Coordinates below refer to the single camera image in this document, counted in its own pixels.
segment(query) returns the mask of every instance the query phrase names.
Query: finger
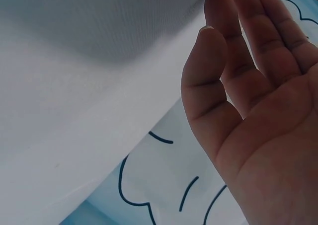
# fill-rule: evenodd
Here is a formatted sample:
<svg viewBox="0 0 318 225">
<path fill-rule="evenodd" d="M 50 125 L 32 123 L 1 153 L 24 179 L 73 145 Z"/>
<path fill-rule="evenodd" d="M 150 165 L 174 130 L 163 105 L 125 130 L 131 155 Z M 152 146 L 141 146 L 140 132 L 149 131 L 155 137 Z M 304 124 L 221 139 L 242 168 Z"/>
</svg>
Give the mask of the finger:
<svg viewBox="0 0 318 225">
<path fill-rule="evenodd" d="M 233 0 L 206 0 L 204 8 L 207 24 L 219 30 L 228 45 L 222 82 L 235 107 L 245 117 L 273 86 L 254 65 Z"/>
<path fill-rule="evenodd" d="M 260 0 L 234 0 L 259 69 L 276 86 L 301 75 Z"/>
<path fill-rule="evenodd" d="M 310 43 L 281 0 L 260 0 L 286 47 L 303 73 L 318 63 L 318 48 Z"/>
<path fill-rule="evenodd" d="M 185 112 L 207 155 L 214 161 L 231 131 L 242 121 L 227 102 L 220 76 L 227 60 L 223 36 L 212 28 L 200 31 L 184 67 L 181 93 Z"/>
</svg>

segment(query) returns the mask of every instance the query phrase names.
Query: fingernail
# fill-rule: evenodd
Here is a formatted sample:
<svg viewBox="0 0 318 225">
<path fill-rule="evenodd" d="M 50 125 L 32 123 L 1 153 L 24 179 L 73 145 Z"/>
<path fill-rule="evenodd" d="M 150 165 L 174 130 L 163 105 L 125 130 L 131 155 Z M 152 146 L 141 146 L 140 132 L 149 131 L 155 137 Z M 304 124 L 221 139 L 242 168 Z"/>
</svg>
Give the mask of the fingernail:
<svg viewBox="0 0 318 225">
<path fill-rule="evenodd" d="M 207 29 L 214 29 L 214 28 L 212 26 L 210 26 L 210 25 L 206 25 L 206 26 L 202 27 L 199 30 L 199 34 L 202 33 L 203 31 L 207 30 Z"/>
</svg>

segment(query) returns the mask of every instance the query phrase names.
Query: hand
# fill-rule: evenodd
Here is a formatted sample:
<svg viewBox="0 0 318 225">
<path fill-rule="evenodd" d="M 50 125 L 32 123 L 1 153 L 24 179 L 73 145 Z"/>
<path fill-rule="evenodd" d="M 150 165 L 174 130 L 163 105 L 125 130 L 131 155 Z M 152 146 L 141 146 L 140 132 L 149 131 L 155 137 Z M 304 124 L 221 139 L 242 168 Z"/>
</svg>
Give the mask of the hand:
<svg viewBox="0 0 318 225">
<path fill-rule="evenodd" d="M 205 15 L 181 85 L 194 135 L 250 225 L 317 224 L 318 49 L 280 0 L 206 0 Z"/>
</svg>

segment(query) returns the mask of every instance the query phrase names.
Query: cloud print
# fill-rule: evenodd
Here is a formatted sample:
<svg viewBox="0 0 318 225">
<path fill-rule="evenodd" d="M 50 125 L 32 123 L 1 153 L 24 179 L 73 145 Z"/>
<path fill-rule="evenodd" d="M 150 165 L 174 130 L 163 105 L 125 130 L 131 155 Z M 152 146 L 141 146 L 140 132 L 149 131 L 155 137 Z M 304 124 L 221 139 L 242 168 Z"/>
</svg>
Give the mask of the cloud print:
<svg viewBox="0 0 318 225">
<path fill-rule="evenodd" d="M 156 225 L 245 220 L 194 138 L 181 100 L 123 161 L 119 187 L 125 202 L 148 207 Z"/>
<path fill-rule="evenodd" d="M 300 9 L 300 7 L 294 1 L 282 1 L 294 17 L 294 20 L 299 24 L 303 32 L 307 35 L 309 41 L 318 46 L 318 15 L 316 16 L 316 19 L 307 17 L 306 13 L 308 13 L 308 11 Z"/>
</svg>

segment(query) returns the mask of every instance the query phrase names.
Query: black outline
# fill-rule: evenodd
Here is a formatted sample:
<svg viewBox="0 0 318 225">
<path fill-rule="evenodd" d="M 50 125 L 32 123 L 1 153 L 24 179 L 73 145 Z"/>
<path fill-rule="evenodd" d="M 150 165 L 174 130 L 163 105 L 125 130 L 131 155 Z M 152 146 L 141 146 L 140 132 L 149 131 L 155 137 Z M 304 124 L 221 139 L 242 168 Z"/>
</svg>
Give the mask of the black outline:
<svg viewBox="0 0 318 225">
<path fill-rule="evenodd" d="M 292 0 L 285 0 L 285 1 L 290 2 L 291 4 L 293 4 L 297 8 L 297 10 L 299 12 L 299 19 L 301 21 L 307 20 L 307 21 L 311 21 L 311 22 L 315 23 L 316 25 L 318 25 L 318 22 L 313 20 L 313 19 L 311 19 L 311 18 L 303 18 L 303 14 L 302 14 L 302 11 L 300 10 L 299 6 L 296 3 L 294 3 Z"/>
<path fill-rule="evenodd" d="M 184 194 L 183 194 L 183 197 L 182 197 L 182 200 L 181 200 L 181 203 L 180 203 L 180 207 L 179 207 L 179 212 L 182 211 L 182 208 L 183 208 L 183 205 L 184 205 L 184 201 L 185 201 L 185 198 L 187 197 L 188 193 L 189 193 L 189 190 L 191 189 L 192 185 L 199 179 L 199 176 L 196 176 L 191 182 L 190 184 L 188 185 L 188 187 L 185 189 L 184 191 Z"/>
<path fill-rule="evenodd" d="M 160 136 L 157 136 L 157 135 L 156 135 L 155 133 L 153 133 L 152 131 L 148 132 L 148 134 L 149 134 L 150 136 L 152 136 L 153 138 L 157 139 L 157 140 L 160 141 L 160 142 L 163 142 L 163 143 L 166 143 L 166 144 L 173 144 L 173 141 L 171 141 L 171 140 L 166 140 L 166 139 L 164 139 L 164 138 L 162 138 L 162 137 L 160 137 Z"/>
<path fill-rule="evenodd" d="M 151 205 L 149 202 L 146 202 L 146 203 L 141 203 L 141 204 L 137 204 L 137 203 L 133 203 L 133 202 L 130 202 L 129 200 L 127 200 L 123 194 L 123 191 L 122 191 L 122 188 L 121 188 L 121 182 L 122 182 L 122 179 L 123 179 L 123 171 L 124 171 L 124 167 L 125 167 L 125 163 L 126 163 L 126 160 L 127 160 L 128 156 L 126 156 L 121 165 L 120 165 L 120 170 L 119 170 L 119 179 L 118 179 L 118 191 L 119 191 L 119 195 L 120 197 L 122 198 L 122 200 L 124 200 L 127 204 L 129 205 L 132 205 L 132 206 L 136 206 L 136 207 L 143 207 L 143 206 L 147 206 L 148 207 L 148 211 L 149 211 L 149 216 L 150 216 L 150 219 L 151 221 L 153 222 L 153 225 L 156 225 L 156 221 L 155 221 L 155 218 L 154 218 L 154 215 L 153 215 L 153 212 L 151 210 Z"/>
<path fill-rule="evenodd" d="M 212 200 L 212 202 L 210 203 L 209 207 L 208 207 L 208 210 L 207 212 L 205 213 L 205 216 L 204 216 L 204 220 L 203 220 L 203 225 L 206 225 L 207 224 L 207 219 L 208 219 L 208 215 L 210 213 L 210 210 L 213 206 L 213 204 L 215 203 L 215 201 L 218 199 L 218 197 L 222 194 L 222 192 L 226 189 L 226 185 L 224 185 L 222 187 L 222 189 L 220 189 L 220 191 L 216 194 L 216 196 L 214 197 L 214 199 Z"/>
</svg>

